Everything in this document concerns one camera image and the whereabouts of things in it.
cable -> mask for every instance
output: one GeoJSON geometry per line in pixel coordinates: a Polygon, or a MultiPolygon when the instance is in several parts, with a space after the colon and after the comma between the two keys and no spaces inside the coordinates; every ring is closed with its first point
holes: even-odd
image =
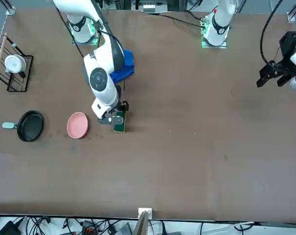
{"type": "Polygon", "coordinates": [[[111,38],[115,39],[115,40],[117,41],[117,43],[119,44],[119,46],[122,48],[123,52],[124,52],[124,48],[123,48],[122,44],[120,43],[120,41],[119,41],[119,39],[118,39],[117,37],[115,37],[113,34],[110,34],[110,33],[108,33],[108,32],[102,31],[102,30],[100,30],[100,29],[99,29],[98,31],[101,32],[101,33],[107,34],[107,35],[109,35],[111,38]]]}
{"type": "MultiPolygon", "coordinates": [[[[218,7],[218,5],[216,7],[218,7]]],[[[213,10],[211,11],[211,13],[215,10],[216,7],[213,8],[213,10]]]]}
{"type": "Polygon", "coordinates": [[[81,50],[79,49],[79,47],[78,47],[78,45],[77,45],[77,43],[76,43],[76,40],[75,40],[74,36],[72,35],[70,29],[69,29],[68,26],[66,25],[66,23],[65,23],[65,21],[64,21],[64,19],[63,19],[63,17],[62,17],[62,15],[61,15],[61,12],[60,12],[59,9],[56,7],[56,5],[54,5],[54,6],[55,6],[55,9],[58,11],[59,16],[60,16],[60,18],[61,18],[63,24],[65,25],[66,29],[68,30],[68,32],[69,32],[71,38],[73,39],[73,41],[74,41],[74,43],[75,43],[75,46],[77,47],[77,50],[79,51],[81,57],[84,58],[83,53],[82,53],[81,50]]]}
{"type": "Polygon", "coordinates": [[[103,229],[100,229],[100,226],[99,226],[98,232],[99,232],[99,233],[103,232],[106,226],[107,226],[107,220],[105,221],[105,224],[104,224],[104,226],[103,226],[103,229]]]}
{"type": "Polygon", "coordinates": [[[249,229],[252,228],[252,227],[253,227],[253,224],[251,224],[251,225],[250,225],[249,227],[247,227],[247,228],[242,228],[242,225],[240,225],[240,229],[238,229],[238,228],[236,228],[236,226],[234,226],[235,230],[242,232],[242,234],[243,234],[243,231],[249,230],[249,229]]]}
{"type": "Polygon", "coordinates": [[[74,218],[74,220],[76,220],[76,222],[79,223],[80,226],[83,226],[84,222],[79,222],[76,218],[74,218]]]}
{"type": "Polygon", "coordinates": [[[202,224],[201,224],[201,227],[200,227],[200,235],[202,235],[203,224],[204,224],[204,223],[202,223],[202,224]]]}
{"type": "MultiPolygon", "coordinates": [[[[121,221],[121,219],[119,219],[118,221],[115,221],[113,224],[110,224],[110,223],[109,223],[109,226],[113,226],[114,224],[116,224],[116,223],[119,222],[119,221],[121,221]]],[[[107,227],[102,233],[100,233],[99,235],[104,234],[104,233],[106,232],[106,230],[108,230],[109,226],[108,226],[108,227],[107,227]]]]}
{"type": "Polygon", "coordinates": [[[14,219],[12,222],[14,223],[16,220],[18,220],[20,218],[20,216],[19,217],[17,217],[16,219],[14,219]]]}
{"type": "Polygon", "coordinates": [[[40,224],[44,221],[44,218],[40,218],[39,220],[37,220],[37,218],[34,218],[35,219],[35,224],[36,224],[36,226],[37,226],[37,228],[36,228],[36,233],[37,233],[37,230],[39,229],[39,231],[40,231],[40,234],[41,235],[45,235],[45,233],[42,231],[42,229],[40,228],[40,224]]]}
{"type": "Polygon", "coordinates": [[[152,226],[152,224],[151,224],[151,221],[149,220],[149,223],[150,223],[150,225],[151,225],[151,230],[152,230],[152,233],[153,233],[153,235],[155,235],[154,234],[154,229],[153,229],[153,226],[152,226]]]}
{"type": "Polygon", "coordinates": [[[213,234],[213,233],[218,233],[218,232],[222,232],[222,231],[227,231],[229,229],[231,229],[232,227],[235,227],[235,226],[241,226],[241,225],[253,225],[254,222],[244,222],[244,223],[238,223],[238,224],[230,224],[228,226],[225,226],[221,229],[213,229],[213,230],[210,230],[210,231],[206,231],[203,233],[203,235],[208,235],[208,234],[213,234]]]}
{"type": "Polygon", "coordinates": [[[19,221],[17,221],[16,224],[14,224],[15,227],[18,228],[24,219],[25,219],[25,216],[24,216],[23,218],[21,218],[19,221]]]}
{"type": "Polygon", "coordinates": [[[263,53],[263,38],[264,38],[264,33],[265,33],[265,30],[267,28],[267,26],[269,25],[274,13],[276,12],[276,10],[278,9],[278,7],[280,6],[281,2],[284,1],[284,0],[279,0],[279,2],[277,3],[276,7],[274,8],[274,10],[271,12],[269,18],[267,19],[265,25],[264,25],[264,28],[262,30],[262,33],[261,33],[261,39],[260,39],[260,52],[261,52],[261,56],[262,56],[262,59],[264,60],[264,62],[270,66],[273,70],[277,71],[277,72],[282,72],[284,74],[286,74],[286,72],[288,72],[288,70],[282,70],[282,69],[279,69],[279,68],[276,68],[275,66],[273,66],[272,64],[270,64],[265,56],[264,56],[264,53],[263,53]]]}
{"type": "Polygon", "coordinates": [[[66,226],[67,226],[67,228],[68,228],[69,233],[70,233],[71,235],[74,235],[74,234],[72,233],[72,231],[70,230],[70,228],[69,228],[69,225],[68,225],[68,218],[66,218],[65,221],[66,221],[66,226]]]}
{"type": "Polygon", "coordinates": [[[279,46],[279,48],[277,49],[276,55],[275,55],[275,57],[274,57],[274,59],[273,59],[273,60],[275,60],[275,59],[276,59],[276,56],[277,56],[277,54],[278,54],[278,51],[279,51],[279,49],[280,49],[280,46],[279,46]]]}
{"type": "Polygon", "coordinates": [[[195,26],[195,27],[199,27],[199,28],[205,28],[204,26],[201,26],[201,25],[198,25],[198,24],[194,24],[194,23],[189,23],[187,21],[183,21],[183,20],[180,20],[180,19],[177,19],[175,17],[171,17],[171,16],[166,16],[166,15],[159,15],[159,16],[163,16],[163,17],[167,17],[167,18],[170,18],[170,19],[173,19],[173,20],[176,20],[176,21],[180,21],[180,22],[183,22],[185,24],[188,24],[188,25],[191,25],[191,26],[195,26]]]}
{"type": "Polygon", "coordinates": [[[30,219],[31,219],[31,218],[29,218],[29,219],[27,220],[27,223],[26,223],[26,235],[28,235],[28,223],[29,223],[30,219]]]}
{"type": "Polygon", "coordinates": [[[189,11],[191,11],[197,4],[199,4],[198,6],[200,6],[202,2],[203,2],[203,0],[196,1],[196,3],[193,4],[193,6],[189,9],[189,11]]]}
{"type": "Polygon", "coordinates": [[[189,11],[189,10],[185,10],[185,12],[187,12],[187,13],[189,13],[193,18],[195,18],[195,19],[197,19],[197,20],[202,20],[203,19],[203,17],[196,17],[191,11],[189,11]]]}

brown tabletop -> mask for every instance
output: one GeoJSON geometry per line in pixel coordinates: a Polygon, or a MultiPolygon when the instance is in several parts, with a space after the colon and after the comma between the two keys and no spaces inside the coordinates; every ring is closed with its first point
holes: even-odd
{"type": "MultiPolygon", "coordinates": [[[[296,91],[255,83],[268,15],[236,14],[228,49],[201,48],[199,29],[161,16],[104,15],[135,58],[124,134],[98,124],[82,58],[55,9],[8,18],[4,31],[35,58],[26,93],[0,83],[0,212],[136,217],[151,207],[154,218],[296,222],[296,91]],[[45,118],[33,143],[1,127],[27,110],[45,118]],[[82,140],[66,130],[77,111],[89,117],[82,140]]],[[[273,17],[268,60],[292,28],[286,15],[273,17]]]]}

blue cloth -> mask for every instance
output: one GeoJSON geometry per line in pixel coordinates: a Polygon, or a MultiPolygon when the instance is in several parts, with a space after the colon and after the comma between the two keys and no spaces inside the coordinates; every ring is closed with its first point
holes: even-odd
{"type": "Polygon", "coordinates": [[[134,73],[134,56],[132,52],[124,50],[124,58],[124,67],[120,71],[111,74],[114,83],[120,82],[134,73]]]}

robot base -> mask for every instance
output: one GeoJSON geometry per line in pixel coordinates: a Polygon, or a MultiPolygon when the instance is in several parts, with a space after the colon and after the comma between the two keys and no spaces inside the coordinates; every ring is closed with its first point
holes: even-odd
{"type": "MultiPolygon", "coordinates": [[[[200,21],[200,25],[207,27],[208,26],[208,17],[206,16],[204,18],[203,21],[200,21]]],[[[206,34],[206,29],[201,28],[201,47],[202,48],[208,48],[208,47],[214,47],[214,48],[227,48],[227,41],[226,39],[224,40],[224,42],[222,44],[220,44],[219,46],[213,46],[211,45],[204,37],[204,35],[206,34]]]]}

black cable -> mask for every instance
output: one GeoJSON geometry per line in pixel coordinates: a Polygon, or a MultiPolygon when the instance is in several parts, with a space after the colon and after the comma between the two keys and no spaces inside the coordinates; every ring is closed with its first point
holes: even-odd
{"type": "Polygon", "coordinates": [[[273,59],[273,60],[275,60],[275,59],[276,59],[276,56],[277,56],[277,54],[278,54],[278,51],[279,51],[279,49],[280,49],[280,47],[277,49],[276,55],[275,55],[275,57],[274,57],[274,59],[273,59]]]}
{"type": "Polygon", "coordinates": [[[200,235],[202,234],[203,224],[204,224],[204,223],[202,223],[202,224],[201,224],[201,227],[200,227],[200,235]]]}
{"type": "Polygon", "coordinates": [[[163,222],[163,220],[161,220],[162,223],[162,235],[167,235],[166,229],[165,229],[165,224],[163,222]]]}
{"type": "Polygon", "coordinates": [[[279,0],[279,2],[277,3],[276,7],[274,8],[274,10],[271,12],[269,18],[267,19],[265,25],[264,25],[264,28],[262,30],[262,34],[261,34],[261,39],[260,39],[260,52],[261,52],[261,56],[262,56],[262,59],[264,60],[264,62],[270,66],[273,70],[277,71],[277,72],[282,72],[283,74],[286,74],[286,72],[288,72],[288,70],[282,70],[282,69],[279,69],[279,68],[276,68],[275,66],[273,66],[272,64],[270,64],[265,56],[264,56],[264,53],[263,53],[263,38],[264,38],[264,33],[265,33],[265,30],[267,28],[267,26],[269,25],[274,13],[276,12],[276,10],[278,9],[278,7],[280,6],[281,2],[284,1],[284,0],[279,0]]]}
{"type": "Polygon", "coordinates": [[[187,13],[189,13],[193,18],[195,18],[195,19],[197,19],[197,20],[202,20],[203,19],[203,17],[196,17],[191,11],[189,11],[189,10],[185,10],[185,12],[187,12],[187,13]]]}
{"type": "Polygon", "coordinates": [[[243,232],[243,231],[246,231],[246,230],[249,230],[253,227],[253,224],[249,225],[249,227],[247,228],[243,228],[241,225],[240,225],[240,229],[236,228],[236,226],[234,226],[235,230],[239,231],[239,232],[243,232]]]}
{"type": "Polygon", "coordinates": [[[29,223],[30,219],[31,219],[31,218],[29,218],[29,219],[27,220],[27,223],[26,223],[26,235],[28,235],[28,223],[29,223]]]}
{"type": "Polygon", "coordinates": [[[15,227],[18,228],[24,219],[25,219],[25,216],[22,217],[19,221],[17,221],[16,224],[14,224],[15,227]]]}
{"type": "Polygon", "coordinates": [[[76,220],[76,222],[79,223],[80,226],[83,226],[84,222],[79,222],[76,218],[74,218],[74,220],[76,220]]]}
{"type": "Polygon", "coordinates": [[[72,233],[72,231],[70,230],[70,228],[69,228],[69,225],[68,225],[68,218],[66,218],[65,221],[66,221],[66,226],[67,226],[67,228],[68,228],[69,233],[70,233],[71,235],[74,235],[74,234],[72,233]]]}
{"type": "MultiPolygon", "coordinates": [[[[218,7],[218,5],[216,7],[218,7]]],[[[213,10],[211,11],[211,13],[215,10],[216,7],[213,8],[213,10]]]]}
{"type": "Polygon", "coordinates": [[[104,226],[103,226],[103,229],[100,229],[100,226],[99,226],[98,232],[99,232],[99,233],[103,232],[104,229],[105,229],[105,227],[106,227],[106,225],[107,225],[107,220],[105,221],[105,224],[104,224],[104,226]]]}
{"type": "MultiPolygon", "coordinates": [[[[109,226],[113,226],[114,224],[116,224],[119,221],[121,221],[121,219],[119,219],[118,221],[115,221],[113,224],[109,224],[109,226]]],[[[104,234],[106,232],[106,230],[108,230],[109,226],[102,233],[100,233],[99,235],[104,234]]]]}
{"type": "Polygon", "coordinates": [[[110,33],[108,33],[108,32],[104,32],[104,31],[102,31],[102,30],[100,30],[100,29],[99,29],[98,31],[101,32],[101,33],[107,34],[107,35],[109,35],[111,38],[115,39],[115,40],[117,41],[117,43],[119,44],[119,46],[122,48],[123,53],[124,53],[124,47],[122,46],[122,44],[120,43],[120,41],[119,41],[119,39],[118,39],[117,37],[115,37],[113,34],[110,34],[110,33]]]}
{"type": "Polygon", "coordinates": [[[36,229],[36,232],[37,232],[37,230],[39,229],[41,235],[45,235],[45,233],[43,232],[43,230],[40,228],[40,224],[41,224],[44,220],[45,220],[44,218],[40,218],[39,221],[38,221],[38,220],[35,218],[35,221],[37,222],[37,229],[36,229]]]}
{"type": "Polygon", "coordinates": [[[19,217],[17,217],[16,219],[14,219],[12,222],[14,223],[16,220],[18,220],[20,218],[20,216],[19,217]]]}
{"type": "Polygon", "coordinates": [[[189,9],[189,11],[191,11],[197,4],[199,4],[198,6],[200,6],[202,2],[203,2],[203,0],[196,1],[196,3],[193,4],[193,6],[189,9]]]}
{"type": "Polygon", "coordinates": [[[151,230],[152,230],[152,233],[153,233],[153,235],[155,235],[154,234],[154,229],[153,229],[153,226],[152,226],[152,224],[151,224],[151,221],[149,220],[149,223],[150,223],[150,225],[151,225],[151,230]]]}
{"type": "Polygon", "coordinates": [[[188,24],[188,25],[191,25],[191,26],[195,26],[195,27],[199,27],[199,28],[204,28],[205,29],[204,26],[201,26],[201,25],[198,25],[198,24],[194,24],[194,23],[189,23],[187,21],[183,21],[183,20],[177,19],[175,17],[166,16],[166,15],[159,15],[159,16],[167,17],[167,18],[170,18],[170,19],[173,19],[173,20],[176,20],[176,21],[180,21],[180,22],[183,22],[183,23],[188,24]]]}
{"type": "Polygon", "coordinates": [[[83,53],[82,53],[81,50],[79,49],[79,47],[78,47],[78,45],[77,45],[77,43],[76,43],[76,40],[75,40],[74,36],[72,35],[70,29],[69,29],[68,26],[66,25],[66,23],[65,23],[65,21],[64,21],[64,19],[63,19],[63,17],[62,17],[62,15],[61,15],[61,12],[60,12],[59,9],[56,7],[56,5],[54,5],[54,6],[55,6],[55,9],[58,11],[59,16],[60,16],[60,18],[61,18],[63,24],[65,25],[66,29],[68,30],[69,34],[71,35],[71,38],[73,39],[73,41],[74,41],[74,43],[75,43],[75,46],[77,47],[77,50],[79,51],[81,57],[84,58],[83,53]]]}

